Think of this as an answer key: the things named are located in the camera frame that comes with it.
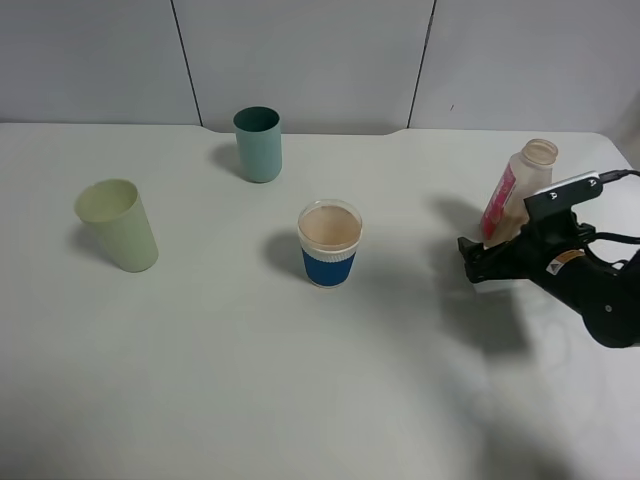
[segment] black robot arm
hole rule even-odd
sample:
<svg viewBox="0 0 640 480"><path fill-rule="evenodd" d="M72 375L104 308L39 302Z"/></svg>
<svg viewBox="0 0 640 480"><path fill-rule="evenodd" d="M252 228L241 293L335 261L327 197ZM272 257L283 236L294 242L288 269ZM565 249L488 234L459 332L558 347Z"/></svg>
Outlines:
<svg viewBox="0 0 640 480"><path fill-rule="evenodd" d="M596 232L579 224L571 207L600 196L603 185L633 170L590 172L556 183L524 200L529 222L509 242L485 249L460 237L458 249L472 283L529 279L582 315L591 336L604 346L640 343L640 251L614 264L589 248L596 240L640 245L640 238Z"/></svg>

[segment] light yellow cup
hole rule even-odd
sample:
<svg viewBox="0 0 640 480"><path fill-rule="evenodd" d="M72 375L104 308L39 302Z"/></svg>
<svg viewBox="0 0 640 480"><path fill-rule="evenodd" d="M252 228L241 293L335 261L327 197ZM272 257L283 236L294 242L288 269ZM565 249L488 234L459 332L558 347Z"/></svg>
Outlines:
<svg viewBox="0 0 640 480"><path fill-rule="evenodd" d="M130 181L98 182L80 194L74 209L122 270L141 272L158 260L158 247L140 194Z"/></svg>

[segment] bottle cap opening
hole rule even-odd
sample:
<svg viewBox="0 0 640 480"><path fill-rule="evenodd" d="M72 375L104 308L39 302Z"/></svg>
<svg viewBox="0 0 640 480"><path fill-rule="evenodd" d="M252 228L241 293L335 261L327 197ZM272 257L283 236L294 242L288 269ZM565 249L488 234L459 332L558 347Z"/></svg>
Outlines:
<svg viewBox="0 0 640 480"><path fill-rule="evenodd" d="M538 165L553 165L558 158L558 147L548 140L534 138L522 149L527 160Z"/></svg>

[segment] bottle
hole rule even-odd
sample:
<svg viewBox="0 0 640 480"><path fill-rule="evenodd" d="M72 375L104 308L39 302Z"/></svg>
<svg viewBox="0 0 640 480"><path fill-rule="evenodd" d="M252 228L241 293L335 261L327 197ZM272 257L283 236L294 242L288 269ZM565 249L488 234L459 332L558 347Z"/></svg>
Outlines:
<svg viewBox="0 0 640 480"><path fill-rule="evenodd" d="M557 158L558 147L536 138L509 159L480 222L485 247L496 246L520 233L520 227L529 221L524 199L551 185Z"/></svg>

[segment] pink label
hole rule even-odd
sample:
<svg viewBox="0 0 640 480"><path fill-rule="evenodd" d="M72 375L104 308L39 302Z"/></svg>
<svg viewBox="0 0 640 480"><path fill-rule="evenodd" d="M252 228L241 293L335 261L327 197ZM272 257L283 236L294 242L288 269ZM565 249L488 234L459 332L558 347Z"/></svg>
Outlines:
<svg viewBox="0 0 640 480"><path fill-rule="evenodd" d="M491 235L495 232L500 220L502 220L504 206L509 200L515 184L516 177L511 170L511 165L507 164L507 168L504 170L502 178L500 178L500 182L493 192L491 200L489 200L489 205L487 205L487 209L482 215L482 222L480 224L485 239L488 240L491 238Z"/></svg>

